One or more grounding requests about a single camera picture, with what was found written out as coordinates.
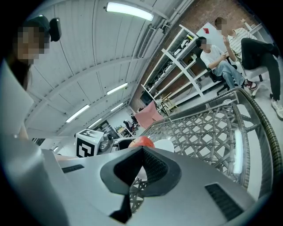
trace white wall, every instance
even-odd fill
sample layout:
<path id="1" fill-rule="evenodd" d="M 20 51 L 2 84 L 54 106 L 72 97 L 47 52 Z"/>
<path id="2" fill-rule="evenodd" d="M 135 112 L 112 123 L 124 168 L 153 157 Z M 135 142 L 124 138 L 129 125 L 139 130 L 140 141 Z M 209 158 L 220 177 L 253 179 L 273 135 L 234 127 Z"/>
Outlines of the white wall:
<path id="1" fill-rule="evenodd" d="M 209 34 L 206 34 L 204 32 L 204 28 L 208 28 L 209 30 Z M 227 49 L 224 45 L 223 42 L 223 36 L 221 35 L 221 33 L 216 30 L 216 28 L 211 25 L 209 22 L 207 22 L 197 33 L 198 36 L 203 36 L 205 38 L 207 38 L 208 42 L 216 45 L 219 49 L 221 49 L 223 52 L 226 52 Z"/>
<path id="2" fill-rule="evenodd" d="M 74 145 L 75 141 L 76 139 L 74 136 L 63 139 L 58 144 L 58 151 L 55 153 L 64 156 L 76 157 L 76 146 Z"/>
<path id="3" fill-rule="evenodd" d="M 115 127 L 118 127 L 120 125 L 125 127 L 126 125 L 123 123 L 123 121 L 126 119 L 129 122 L 132 122 L 132 119 L 129 114 L 129 110 L 125 107 L 119 110 L 117 113 L 115 113 L 111 117 L 107 118 L 107 121 L 111 125 L 111 127 L 115 129 Z"/>

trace table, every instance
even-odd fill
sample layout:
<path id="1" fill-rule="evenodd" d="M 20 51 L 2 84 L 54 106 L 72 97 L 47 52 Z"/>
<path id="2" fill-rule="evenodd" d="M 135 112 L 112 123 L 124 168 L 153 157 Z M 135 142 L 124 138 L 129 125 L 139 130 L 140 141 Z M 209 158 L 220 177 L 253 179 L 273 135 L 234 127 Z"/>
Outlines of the table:
<path id="1" fill-rule="evenodd" d="M 127 127 L 124 127 L 124 128 L 119 129 L 119 130 L 118 130 L 118 136 L 121 137 L 121 138 L 123 138 L 123 136 L 122 136 L 121 133 L 124 132 L 125 130 L 127 130 L 127 131 L 131 134 L 132 137 L 134 136 L 134 135 L 128 130 Z"/>
<path id="2" fill-rule="evenodd" d="M 258 104 L 241 88 L 154 122 L 142 136 L 153 142 L 172 141 L 176 154 L 207 162 L 255 200 L 269 193 L 283 172 L 275 133 Z M 137 188 L 130 196 L 133 213 L 142 203 L 139 191 L 146 184 L 140 179 L 133 183 Z"/>

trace black chair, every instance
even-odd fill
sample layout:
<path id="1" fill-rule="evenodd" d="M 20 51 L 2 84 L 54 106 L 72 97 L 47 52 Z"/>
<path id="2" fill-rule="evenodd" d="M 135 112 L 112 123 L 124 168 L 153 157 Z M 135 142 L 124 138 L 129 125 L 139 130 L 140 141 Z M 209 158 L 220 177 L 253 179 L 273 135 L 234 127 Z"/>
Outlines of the black chair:
<path id="1" fill-rule="evenodd" d="M 211 80 L 215 83 L 217 81 L 222 81 L 224 83 L 224 86 L 218 90 L 217 92 L 217 96 L 219 96 L 219 93 L 222 92 L 223 90 L 227 89 L 227 91 L 230 90 L 227 82 L 225 81 L 225 79 L 223 78 L 223 76 L 216 76 L 215 74 L 213 74 L 212 70 L 210 68 L 208 68 L 205 63 L 203 62 L 203 60 L 200 58 L 200 54 L 203 52 L 202 49 L 198 49 L 195 54 L 197 56 L 196 58 L 196 63 L 198 65 L 200 65 L 201 67 L 205 68 L 207 70 L 207 73 L 209 73 L 209 77 L 211 78 Z"/>

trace person's hand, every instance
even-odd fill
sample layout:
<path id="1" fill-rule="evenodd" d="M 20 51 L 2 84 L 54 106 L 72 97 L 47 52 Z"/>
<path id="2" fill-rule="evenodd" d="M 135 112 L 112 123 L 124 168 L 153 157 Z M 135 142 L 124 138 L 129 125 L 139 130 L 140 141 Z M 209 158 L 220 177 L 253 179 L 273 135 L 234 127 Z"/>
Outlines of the person's hand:
<path id="1" fill-rule="evenodd" d="M 221 60 L 226 60 L 227 56 L 226 56 L 226 54 L 224 53 L 224 54 L 221 55 L 220 58 L 221 58 Z"/>
<path id="2" fill-rule="evenodd" d="M 226 48 L 230 47 L 230 42 L 229 42 L 227 37 L 223 36 L 223 42 L 224 42 L 224 45 L 226 46 Z"/>

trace person's arm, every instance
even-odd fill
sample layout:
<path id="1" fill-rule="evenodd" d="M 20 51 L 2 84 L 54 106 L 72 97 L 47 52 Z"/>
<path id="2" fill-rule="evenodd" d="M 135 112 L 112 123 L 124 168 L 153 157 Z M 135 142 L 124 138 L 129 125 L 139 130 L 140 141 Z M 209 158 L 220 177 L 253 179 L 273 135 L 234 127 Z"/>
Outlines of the person's arm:
<path id="1" fill-rule="evenodd" d="M 226 54 L 224 53 L 224 54 L 221 55 L 221 57 L 219 57 L 219 59 L 218 59 L 217 61 L 215 61 L 215 62 L 209 64 L 207 67 L 210 68 L 210 69 L 213 69 L 213 68 L 215 68 L 218 64 L 220 64 L 220 62 L 221 62 L 222 60 L 226 60 L 226 58 L 227 58 L 227 56 L 226 56 Z"/>
<path id="2" fill-rule="evenodd" d="M 236 56 L 235 56 L 233 50 L 230 48 L 230 42 L 229 42 L 228 38 L 223 36 L 223 42 L 224 42 L 224 45 L 225 45 L 225 47 L 226 47 L 226 49 L 228 51 L 230 59 L 235 62 L 236 61 Z"/>
<path id="3" fill-rule="evenodd" d="M 19 138 L 24 138 L 24 139 L 28 139 L 28 135 L 27 135 L 27 131 L 26 131 L 26 127 L 23 123 L 21 129 L 19 130 Z"/>

